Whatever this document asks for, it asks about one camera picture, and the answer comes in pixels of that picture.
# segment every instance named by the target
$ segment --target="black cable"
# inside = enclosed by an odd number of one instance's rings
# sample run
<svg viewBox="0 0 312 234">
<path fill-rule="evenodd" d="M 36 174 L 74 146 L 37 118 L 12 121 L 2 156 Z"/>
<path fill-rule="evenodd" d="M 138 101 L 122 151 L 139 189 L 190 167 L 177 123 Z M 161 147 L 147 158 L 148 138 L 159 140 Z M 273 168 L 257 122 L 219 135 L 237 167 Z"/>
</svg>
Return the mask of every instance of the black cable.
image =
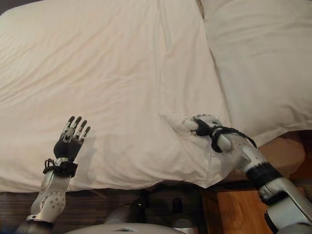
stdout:
<svg viewBox="0 0 312 234">
<path fill-rule="evenodd" d="M 211 137 L 212 139 L 212 142 L 211 142 L 211 147 L 214 151 L 218 152 L 218 153 L 221 153 L 222 150 L 220 149 L 220 147 L 218 146 L 217 142 L 218 142 L 218 139 L 219 137 L 222 135 L 222 134 L 229 134 L 229 133 L 236 133 L 244 138 L 246 138 L 247 140 L 250 141 L 250 143 L 255 147 L 257 148 L 257 145 L 255 143 L 255 141 L 253 139 L 251 139 L 249 136 L 241 133 L 240 131 L 238 131 L 237 129 L 235 128 L 228 128 L 228 127 L 224 127 L 224 126 L 216 126 L 216 127 L 213 127 L 210 129 L 210 133 L 209 133 L 209 136 Z"/>
</svg>

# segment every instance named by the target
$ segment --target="robot finger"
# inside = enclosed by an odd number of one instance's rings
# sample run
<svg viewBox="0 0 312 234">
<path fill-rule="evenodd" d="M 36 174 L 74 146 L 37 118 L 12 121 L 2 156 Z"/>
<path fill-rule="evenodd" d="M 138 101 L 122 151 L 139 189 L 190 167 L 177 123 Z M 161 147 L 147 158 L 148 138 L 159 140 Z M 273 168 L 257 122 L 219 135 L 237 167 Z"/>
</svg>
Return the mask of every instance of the robot finger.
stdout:
<svg viewBox="0 0 312 234">
<path fill-rule="evenodd" d="M 67 121 L 67 123 L 65 124 L 65 127 L 60 135 L 60 138 L 63 138 L 64 135 L 66 134 L 67 130 L 69 129 L 70 125 L 72 124 L 72 122 L 74 121 L 75 117 L 74 116 L 71 116 L 69 118 L 69 120 Z"/>
<path fill-rule="evenodd" d="M 88 132 L 90 131 L 90 129 L 91 129 L 90 126 L 86 128 L 86 131 L 83 133 L 82 137 L 81 137 L 80 140 L 79 140 L 79 142 L 80 142 L 81 144 L 83 144 L 83 142 L 84 142 L 85 138 L 87 137 Z"/>
<path fill-rule="evenodd" d="M 74 136 L 74 139 L 75 139 L 75 140 L 78 140 L 78 139 L 79 139 L 80 134 L 81 134 L 81 132 L 82 132 L 84 126 L 86 126 L 86 124 L 87 124 L 87 121 L 84 120 L 84 121 L 82 122 L 81 126 L 79 127 L 78 132 L 77 132 L 76 135 Z"/>
<path fill-rule="evenodd" d="M 73 129 L 76 130 L 76 128 L 77 128 L 79 122 L 81 121 L 81 119 L 82 119 L 81 116 L 79 116 L 79 117 L 76 119 L 76 121 L 74 122 L 73 126 L 71 126 L 71 127 L 72 127 Z"/>
</svg>

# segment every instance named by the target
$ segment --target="dark floor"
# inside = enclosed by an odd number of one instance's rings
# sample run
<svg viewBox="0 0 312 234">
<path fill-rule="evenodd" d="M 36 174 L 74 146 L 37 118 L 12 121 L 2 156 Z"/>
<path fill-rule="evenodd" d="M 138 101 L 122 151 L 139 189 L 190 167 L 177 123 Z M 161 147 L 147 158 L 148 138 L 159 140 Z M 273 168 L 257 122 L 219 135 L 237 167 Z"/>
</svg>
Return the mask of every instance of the dark floor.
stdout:
<svg viewBox="0 0 312 234">
<path fill-rule="evenodd" d="M 96 190 L 69 192 L 66 194 L 66 208 L 59 216 L 53 233 L 60 234 L 82 227 L 101 224 L 116 207 L 131 203 L 139 198 L 140 191 Z M 0 194 L 1 231 L 12 232 L 29 215 L 32 202 L 37 193 Z M 170 226 L 172 218 L 172 200 L 182 200 L 184 212 L 199 226 L 200 233 L 206 233 L 201 196 L 197 188 L 167 187 L 149 192 L 150 206 L 146 210 L 147 222 Z"/>
</svg>

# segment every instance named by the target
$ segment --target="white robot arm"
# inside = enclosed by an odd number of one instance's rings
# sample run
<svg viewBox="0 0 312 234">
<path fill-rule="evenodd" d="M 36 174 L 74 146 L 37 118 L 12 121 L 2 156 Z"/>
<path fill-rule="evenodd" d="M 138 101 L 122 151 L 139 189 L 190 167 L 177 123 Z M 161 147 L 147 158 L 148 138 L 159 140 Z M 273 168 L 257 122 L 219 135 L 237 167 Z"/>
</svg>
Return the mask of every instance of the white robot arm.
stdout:
<svg viewBox="0 0 312 234">
<path fill-rule="evenodd" d="M 211 137 L 213 150 L 228 155 L 254 183 L 261 200 L 269 206 L 265 219 L 273 233 L 312 233 L 312 204 L 265 159 L 252 139 L 236 129 L 223 127 L 211 115 L 198 115 L 193 121 L 198 124 L 195 134 Z"/>
<path fill-rule="evenodd" d="M 76 132 L 81 117 L 78 117 L 73 123 L 74 119 L 75 117 L 72 116 L 67 121 L 58 142 L 54 146 L 54 154 L 57 160 L 46 160 L 43 171 L 45 178 L 41 183 L 39 195 L 31 207 L 31 214 L 27 217 L 26 222 L 20 225 L 16 234 L 51 233 L 56 218 L 64 210 L 65 192 L 70 179 L 75 176 L 78 166 L 74 160 L 91 129 L 87 127 L 81 135 L 87 121 L 83 121 Z"/>
</svg>

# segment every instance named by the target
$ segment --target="robot forearm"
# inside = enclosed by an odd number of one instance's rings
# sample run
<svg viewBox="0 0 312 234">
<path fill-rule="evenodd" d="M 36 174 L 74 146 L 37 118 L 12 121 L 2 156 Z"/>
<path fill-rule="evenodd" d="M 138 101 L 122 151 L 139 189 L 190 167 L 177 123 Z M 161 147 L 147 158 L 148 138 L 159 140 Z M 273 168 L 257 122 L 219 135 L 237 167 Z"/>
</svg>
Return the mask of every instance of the robot forearm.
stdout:
<svg viewBox="0 0 312 234">
<path fill-rule="evenodd" d="M 252 139 L 223 127 L 213 116 L 198 115 L 193 121 L 198 124 L 196 135 L 210 136 L 212 148 L 228 155 L 233 165 L 254 183 L 261 200 L 269 205 L 265 219 L 274 233 L 290 225 L 299 230 L 300 226 L 293 226 L 296 224 L 310 226 L 312 233 L 312 204 L 265 159 Z"/>
<path fill-rule="evenodd" d="M 41 183 L 38 197 L 31 207 L 31 214 L 27 217 L 26 222 L 20 225 L 17 234 L 49 234 L 55 220 L 65 208 L 65 193 L 78 166 L 74 160 L 90 131 L 90 127 L 87 127 L 81 135 L 87 123 L 87 121 L 83 121 L 76 132 L 81 117 L 78 117 L 73 123 L 74 119 L 75 117 L 71 117 L 68 120 L 54 146 L 56 161 L 48 159 L 45 162 L 43 171 L 45 177 Z"/>
</svg>

